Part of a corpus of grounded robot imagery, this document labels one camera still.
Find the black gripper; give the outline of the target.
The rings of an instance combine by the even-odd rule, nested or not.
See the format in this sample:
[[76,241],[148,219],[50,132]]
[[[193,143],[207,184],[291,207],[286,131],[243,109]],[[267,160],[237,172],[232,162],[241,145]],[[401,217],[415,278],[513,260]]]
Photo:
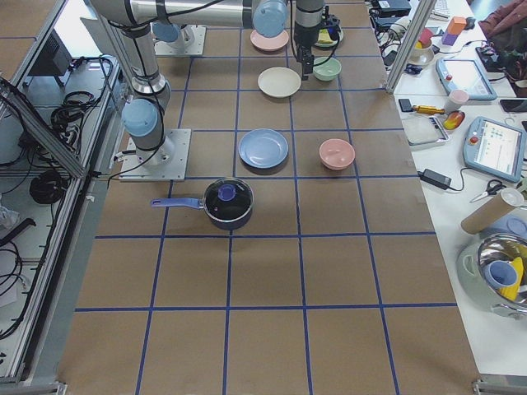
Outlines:
[[315,57],[311,51],[318,41],[319,31],[324,28],[324,23],[319,22],[314,26],[304,26],[294,23],[293,42],[294,54],[297,62],[301,63],[301,80],[307,81],[313,72]]

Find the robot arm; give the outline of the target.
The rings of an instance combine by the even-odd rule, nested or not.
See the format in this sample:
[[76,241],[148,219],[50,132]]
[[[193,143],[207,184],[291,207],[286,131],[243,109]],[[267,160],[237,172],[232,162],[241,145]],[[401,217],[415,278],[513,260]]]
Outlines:
[[152,168],[169,160],[164,111],[170,87],[160,72],[152,24],[254,27],[258,1],[93,1],[97,16],[112,28],[116,57],[128,67],[134,98],[121,119],[133,140],[138,163]]
[[312,46],[326,19],[323,1],[155,1],[146,21],[243,27],[274,38],[291,27],[291,50],[303,81],[312,74]]

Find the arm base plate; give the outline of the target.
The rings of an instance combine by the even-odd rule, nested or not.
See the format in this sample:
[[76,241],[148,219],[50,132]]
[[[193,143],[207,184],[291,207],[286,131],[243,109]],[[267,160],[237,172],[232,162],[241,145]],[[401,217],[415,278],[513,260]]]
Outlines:
[[[165,142],[159,151],[146,163],[149,155],[144,151],[125,156],[119,180],[127,182],[184,181],[189,156],[191,130],[187,128],[167,129]],[[128,139],[128,150],[136,151],[133,139]]]
[[152,25],[154,47],[158,57],[202,56],[206,27],[198,25]]

